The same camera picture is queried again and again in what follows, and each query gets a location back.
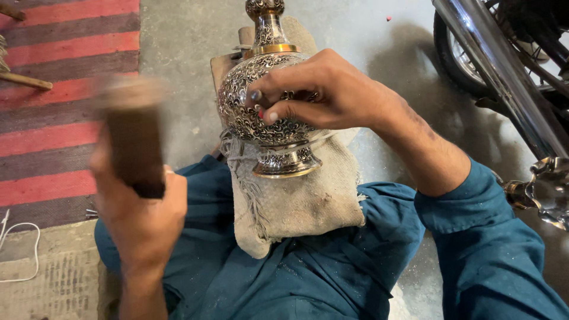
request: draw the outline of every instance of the vase base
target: vase base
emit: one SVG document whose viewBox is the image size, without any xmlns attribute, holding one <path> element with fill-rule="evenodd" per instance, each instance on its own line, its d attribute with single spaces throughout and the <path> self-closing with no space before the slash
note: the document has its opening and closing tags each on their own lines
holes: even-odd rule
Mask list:
<svg viewBox="0 0 569 320">
<path fill-rule="evenodd" d="M 291 149 L 303 145 L 302 141 L 287 146 L 261 147 L 262 153 Z M 259 163 L 253 168 L 253 175 L 267 179 L 284 179 L 309 174 L 322 166 L 322 161 L 312 153 L 310 146 L 294 150 L 285 154 L 267 155 L 261 157 Z"/>
</svg>

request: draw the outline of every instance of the motorcycle wheel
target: motorcycle wheel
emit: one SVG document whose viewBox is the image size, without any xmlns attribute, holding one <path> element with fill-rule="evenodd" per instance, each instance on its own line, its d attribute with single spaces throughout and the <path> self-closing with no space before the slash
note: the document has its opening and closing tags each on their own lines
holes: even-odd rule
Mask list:
<svg viewBox="0 0 569 320">
<path fill-rule="evenodd" d="M 460 47 L 443 18 L 437 12 L 435 12 L 433 36 L 440 65 L 448 77 L 460 89 L 477 98 L 491 96 L 490 89 L 476 72 L 476 67 L 472 64 L 470 57 Z"/>
</svg>

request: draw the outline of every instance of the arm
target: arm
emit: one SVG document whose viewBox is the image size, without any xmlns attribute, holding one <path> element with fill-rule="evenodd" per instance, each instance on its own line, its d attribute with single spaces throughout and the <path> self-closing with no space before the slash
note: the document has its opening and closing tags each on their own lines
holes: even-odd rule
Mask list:
<svg viewBox="0 0 569 320">
<path fill-rule="evenodd" d="M 318 92 L 319 103 L 286 100 L 264 112 L 264 120 L 293 117 L 318 129 L 371 128 L 395 150 L 418 189 L 442 195 L 465 180 L 468 156 L 442 139 L 397 93 L 365 76 L 332 50 L 294 67 L 271 71 L 253 83 L 270 101 L 284 90 Z M 253 103 L 248 97 L 249 106 Z"/>
<path fill-rule="evenodd" d="M 363 126 L 397 152 L 418 185 L 415 208 L 437 244 L 446 318 L 569 318 L 541 276 L 543 242 L 515 219 L 490 170 L 433 132 L 395 92 L 331 50 L 271 71 L 249 90 L 255 89 L 272 102 L 283 91 L 318 93 L 316 103 L 277 102 L 264 112 L 267 124 L 293 117 L 320 129 Z"/>
<path fill-rule="evenodd" d="M 97 183 L 97 208 L 121 258 L 120 318 L 168 318 L 162 277 L 187 210 L 186 179 L 165 169 L 162 200 L 138 197 L 113 174 L 108 135 L 101 135 L 91 156 Z"/>
</svg>

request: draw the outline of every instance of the person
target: person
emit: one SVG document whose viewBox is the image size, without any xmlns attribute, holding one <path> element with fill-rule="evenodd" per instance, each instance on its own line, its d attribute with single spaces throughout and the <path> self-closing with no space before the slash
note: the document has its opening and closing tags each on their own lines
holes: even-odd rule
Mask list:
<svg viewBox="0 0 569 320">
<path fill-rule="evenodd" d="M 227 165 L 210 156 L 166 175 L 162 200 L 143 200 L 112 173 L 101 136 L 91 158 L 105 265 L 121 276 L 121 319 L 387 319 L 390 291 L 429 229 L 443 276 L 445 319 L 569 319 L 542 277 L 544 245 L 508 205 L 492 172 L 435 133 L 398 94 L 332 50 L 252 83 L 279 101 L 268 125 L 371 128 L 405 163 L 418 191 L 358 187 L 364 227 L 284 239 L 260 260 L 233 236 Z M 250 99 L 246 104 L 253 106 Z"/>
</svg>

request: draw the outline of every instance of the teal sleeve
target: teal sleeve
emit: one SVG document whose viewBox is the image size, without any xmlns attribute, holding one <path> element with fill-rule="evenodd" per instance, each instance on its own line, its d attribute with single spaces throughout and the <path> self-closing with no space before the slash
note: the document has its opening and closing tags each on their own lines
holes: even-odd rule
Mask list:
<svg viewBox="0 0 569 320">
<path fill-rule="evenodd" d="M 542 277 L 545 246 L 516 219 L 492 172 L 472 161 L 455 190 L 415 209 L 436 242 L 445 319 L 569 319 Z"/>
</svg>

